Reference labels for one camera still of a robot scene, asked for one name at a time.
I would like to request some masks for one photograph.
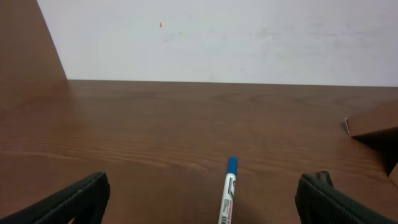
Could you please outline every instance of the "blue marker cap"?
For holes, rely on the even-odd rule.
[[[237,169],[238,169],[238,158],[231,156],[228,161],[228,167],[226,169],[226,173],[236,175]]]

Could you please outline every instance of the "marker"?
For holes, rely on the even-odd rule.
[[[223,199],[221,201],[220,216],[218,224],[231,224],[232,205],[234,203],[236,169],[238,167],[238,158],[230,157],[226,170]]]

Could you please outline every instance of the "brown panel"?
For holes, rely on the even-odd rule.
[[[9,110],[65,80],[34,0],[0,1],[0,105]]]
[[[398,186],[398,165],[393,168],[389,177]]]
[[[104,224],[216,223],[235,155],[235,224],[300,223],[300,175],[320,170],[398,221],[379,152],[340,125],[397,88],[68,82],[0,118],[0,218],[102,170]]]
[[[347,119],[352,137],[397,132],[398,101],[393,101]]]

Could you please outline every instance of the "brown tabletop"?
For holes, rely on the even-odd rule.
[[[233,222],[300,223],[302,173],[398,221],[398,188],[344,118],[398,88],[69,81],[0,117],[0,218],[105,171],[103,223],[216,223],[229,156]]]

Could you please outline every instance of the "white wall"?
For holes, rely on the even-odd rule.
[[[69,79],[398,86],[397,0],[38,2]]]

